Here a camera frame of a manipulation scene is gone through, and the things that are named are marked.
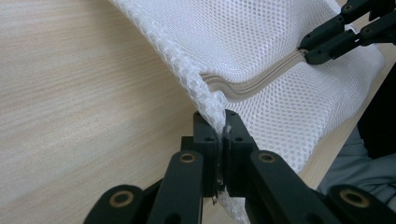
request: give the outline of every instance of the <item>black bracket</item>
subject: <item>black bracket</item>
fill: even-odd
[[[162,181],[146,190],[121,185],[108,190],[86,224],[201,223],[203,197],[227,188],[246,198],[251,223],[396,223],[396,214],[369,193],[336,186],[327,196],[310,189],[286,162],[258,150],[243,121],[226,111],[218,137],[195,113],[194,136],[182,137]]]
[[[307,34],[298,49],[306,49],[306,61],[310,64],[326,63],[353,50],[357,46],[373,43],[393,43],[396,45],[396,8],[394,0],[349,0],[342,6],[339,15],[326,21]],[[350,24],[370,11],[370,21],[361,32],[345,31]]]

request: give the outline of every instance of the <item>wood grain surface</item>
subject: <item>wood grain surface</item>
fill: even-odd
[[[82,223],[107,189],[148,187],[180,137],[192,135],[194,111],[147,40],[107,0],[3,0],[0,223]],[[329,135],[332,154],[355,123]],[[332,162],[314,156],[303,175],[311,186],[328,168],[321,164]],[[203,223],[232,222],[205,200]]]

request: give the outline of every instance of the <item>zipper teeth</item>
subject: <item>zipper teeth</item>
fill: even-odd
[[[209,86],[210,90],[222,91],[229,99],[244,100],[257,93],[258,91],[262,90],[266,85],[270,83],[270,81],[274,80],[276,77],[282,75],[277,73],[282,68],[292,68],[295,64],[303,62],[306,53],[307,50],[305,49],[296,50],[284,59],[272,65],[270,68],[262,72],[257,77],[254,77],[245,82],[229,82],[223,77],[211,74],[201,74],[201,77],[204,82],[206,82],[206,84]]]

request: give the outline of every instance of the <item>screw hole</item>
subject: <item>screw hole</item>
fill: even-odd
[[[181,223],[181,217],[179,214],[171,214],[166,217],[164,224],[179,224]]]
[[[365,208],[370,205],[370,201],[364,195],[352,189],[342,189],[340,191],[340,196],[344,202],[355,207]]]
[[[184,163],[191,163],[191,162],[195,161],[195,156],[190,153],[186,153],[186,154],[181,155],[178,159]]]
[[[348,10],[352,9],[352,6],[351,6],[351,5],[347,5],[346,7],[344,7],[344,9],[345,9],[346,11],[348,11]]]
[[[261,161],[265,161],[265,162],[274,162],[275,161],[275,157],[268,153],[261,153],[259,155],[259,159]]]
[[[364,29],[364,33],[369,34],[372,32],[372,29],[367,27],[366,29]]]
[[[134,200],[134,195],[129,190],[115,192],[108,201],[112,207],[120,208],[130,204]]]

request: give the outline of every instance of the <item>wooden table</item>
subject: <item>wooden table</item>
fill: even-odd
[[[180,137],[192,135],[195,107],[136,28],[107,0],[0,8],[0,223],[81,223],[107,189],[160,179]],[[394,62],[394,47],[384,49]],[[302,172],[309,186],[384,74],[360,112],[319,143]],[[204,223],[231,222],[205,201]]]

